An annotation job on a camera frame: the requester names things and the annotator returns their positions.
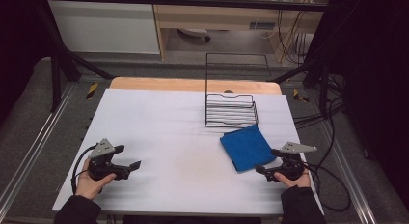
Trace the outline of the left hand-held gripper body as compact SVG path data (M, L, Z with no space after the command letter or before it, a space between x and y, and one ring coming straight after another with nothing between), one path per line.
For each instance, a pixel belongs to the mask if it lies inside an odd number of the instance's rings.
M88 172L93 180L99 181L109 174L116 174L117 181L128 179L130 175L129 167L115 165L112 162L115 147L106 138L103 138L89 154Z

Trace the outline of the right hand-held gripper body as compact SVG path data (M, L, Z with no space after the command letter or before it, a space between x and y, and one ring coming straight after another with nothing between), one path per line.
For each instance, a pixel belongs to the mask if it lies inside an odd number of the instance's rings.
M298 144L293 142L285 143L280 149L284 156L277 156L282 159L282 165L275 168L274 171L285 175L292 181L300 178L304 172L304 163L301 159L301 153L315 152L317 147Z

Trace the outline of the blue cloth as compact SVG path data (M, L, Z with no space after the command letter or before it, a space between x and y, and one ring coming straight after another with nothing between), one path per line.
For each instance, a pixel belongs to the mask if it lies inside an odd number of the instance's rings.
M257 125L225 133L220 142L238 173L276 159Z

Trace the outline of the person's right hand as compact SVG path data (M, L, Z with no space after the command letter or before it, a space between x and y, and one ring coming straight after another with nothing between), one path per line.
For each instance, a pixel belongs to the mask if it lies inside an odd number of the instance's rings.
M298 187L310 187L311 186L310 174L308 170L305 170L300 176L300 178L295 181L290 180L285 175L279 172L276 172L274 174L274 177L279 182L283 183L287 188L291 188L294 186L298 186Z

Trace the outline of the person's left hand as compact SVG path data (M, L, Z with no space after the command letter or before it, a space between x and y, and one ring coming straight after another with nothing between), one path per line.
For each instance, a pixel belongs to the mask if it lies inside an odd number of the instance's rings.
M82 196L89 200L93 200L101 189L116 178L116 174L109 174L99 181L93 180L88 173L89 159L86 159L82 168L82 173L78 177L76 196Z

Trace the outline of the white table cover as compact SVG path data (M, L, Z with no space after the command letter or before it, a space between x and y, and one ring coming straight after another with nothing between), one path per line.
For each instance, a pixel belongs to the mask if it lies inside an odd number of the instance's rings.
M220 142L224 132L205 126L202 92L106 90L81 147L106 138L124 147L114 163L141 166L106 185L96 202L114 214L282 214L285 186L254 170L236 172Z

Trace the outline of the yellow black floor tape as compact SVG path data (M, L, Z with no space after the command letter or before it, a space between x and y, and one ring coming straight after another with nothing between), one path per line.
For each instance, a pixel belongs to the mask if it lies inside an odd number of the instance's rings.
M310 102L310 100L309 100L308 98L302 97L302 96L299 94L299 91L298 91L297 89L293 89L293 98L294 98L295 100L301 100L301 101L303 101L303 102Z
M88 93L86 95L86 99L92 99L97 87L98 87L98 83L93 83L91 85L91 87L90 87L90 89L89 89L89 91L88 91Z

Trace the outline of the wooden table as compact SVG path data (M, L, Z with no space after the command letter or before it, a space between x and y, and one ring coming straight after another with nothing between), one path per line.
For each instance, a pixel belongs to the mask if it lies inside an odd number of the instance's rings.
M233 91L237 94L280 95L281 88L276 83L255 81L231 81L178 78L117 77L112 80L110 89L195 91L223 93Z

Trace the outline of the white cabinet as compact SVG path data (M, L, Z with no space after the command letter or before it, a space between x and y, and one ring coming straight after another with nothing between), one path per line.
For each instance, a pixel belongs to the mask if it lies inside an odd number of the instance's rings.
M50 1L65 45L75 52L158 54L152 5Z

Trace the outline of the white chair base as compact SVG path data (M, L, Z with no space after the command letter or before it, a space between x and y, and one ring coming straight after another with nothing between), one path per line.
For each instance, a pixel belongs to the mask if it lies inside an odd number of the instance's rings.
M208 32L206 29L184 29L184 28L179 28L179 32L189 35L192 37L197 37L197 38L203 38L206 42L209 42L211 40L211 37L208 35Z

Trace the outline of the light wooden desk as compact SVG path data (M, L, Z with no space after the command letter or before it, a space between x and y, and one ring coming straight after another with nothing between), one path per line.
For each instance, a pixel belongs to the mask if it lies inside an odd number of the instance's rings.
M272 0L254 0L277 2ZM326 3L328 0L293 0L286 3ZM313 34L321 20L322 12L277 11L262 9L163 6L153 7L157 28L258 30L270 41L279 63L294 46L299 34Z

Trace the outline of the aluminium rail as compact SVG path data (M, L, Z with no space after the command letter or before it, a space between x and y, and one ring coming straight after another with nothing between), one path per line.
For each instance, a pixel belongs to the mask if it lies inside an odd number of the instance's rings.
M349 191L352 204L362 224L376 224L376 218L368 204L368 201L364 195L361 186L358 183L355 174L352 171L351 166L345 157L345 154L341 150L341 146L336 140L335 131L331 128L329 121L322 123L322 129L326 134L326 137L330 141L332 150L330 151L334 161L340 171L343 182Z
M39 157L52 130L54 129L62 113L64 112L72 96L72 93L76 89L76 87L77 87L76 83L69 83L66 86L63 94L61 95L62 100L61 103L53 112L51 112L48 115L36 139L31 144L27 154L24 156L17 170L14 172L7 187L3 190L3 193L0 195L0 222L3 221L7 212L12 206L15 197L17 196L21 186L24 184L26 178L28 177L30 171L32 170L33 165L37 161L37 158Z

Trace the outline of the black metal frame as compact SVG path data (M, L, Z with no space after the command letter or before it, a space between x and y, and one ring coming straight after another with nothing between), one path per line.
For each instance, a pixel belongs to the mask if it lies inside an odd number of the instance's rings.
M341 9L341 5L322 3L286 3L267 2L254 0L52 0L52 1L72 1L91 3L113 3L113 4L142 4L142 5L163 5L163 6L187 6L187 7L216 7L216 8L239 8L239 9L262 9L277 11L302 11L302 12L332 12ZM54 48L51 54L52 82L53 82L53 106L55 110L62 102L61 82L59 80L59 70L66 75L68 81L77 82L80 73L75 65L87 68L104 79L114 79L115 76L89 63L82 57L73 53L66 47L57 28L54 16L45 11L48 0L31 0L32 7L36 11L39 19L44 25Z

